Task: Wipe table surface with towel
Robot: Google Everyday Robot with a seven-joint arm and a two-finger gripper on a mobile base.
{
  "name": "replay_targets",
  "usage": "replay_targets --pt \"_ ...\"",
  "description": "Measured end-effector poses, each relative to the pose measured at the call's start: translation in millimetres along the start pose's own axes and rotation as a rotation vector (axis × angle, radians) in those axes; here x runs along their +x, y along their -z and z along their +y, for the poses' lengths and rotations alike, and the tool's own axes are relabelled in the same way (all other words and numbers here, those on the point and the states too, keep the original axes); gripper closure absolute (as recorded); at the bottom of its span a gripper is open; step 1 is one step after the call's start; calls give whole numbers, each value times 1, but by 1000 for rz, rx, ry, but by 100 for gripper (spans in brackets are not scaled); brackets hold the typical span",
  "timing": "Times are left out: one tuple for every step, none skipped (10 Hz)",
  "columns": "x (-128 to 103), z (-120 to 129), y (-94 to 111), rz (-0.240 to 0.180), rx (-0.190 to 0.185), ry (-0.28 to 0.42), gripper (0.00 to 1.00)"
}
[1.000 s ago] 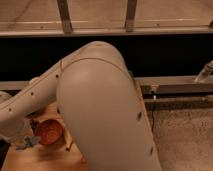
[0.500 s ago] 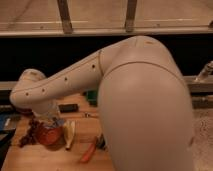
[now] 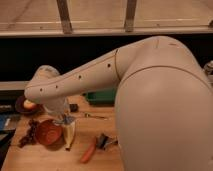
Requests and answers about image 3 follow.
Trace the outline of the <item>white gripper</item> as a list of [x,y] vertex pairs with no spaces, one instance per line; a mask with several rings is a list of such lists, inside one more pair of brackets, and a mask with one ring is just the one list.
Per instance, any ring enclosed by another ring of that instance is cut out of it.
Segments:
[[43,104],[43,107],[49,115],[58,120],[62,120],[70,112],[69,103],[66,98],[48,100]]

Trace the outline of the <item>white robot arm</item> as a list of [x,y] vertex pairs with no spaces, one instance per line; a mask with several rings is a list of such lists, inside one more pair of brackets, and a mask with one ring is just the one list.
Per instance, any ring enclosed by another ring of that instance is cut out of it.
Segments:
[[213,86],[174,38],[122,46],[63,75],[43,65],[25,96],[60,114],[68,96],[111,87],[125,171],[213,171]]

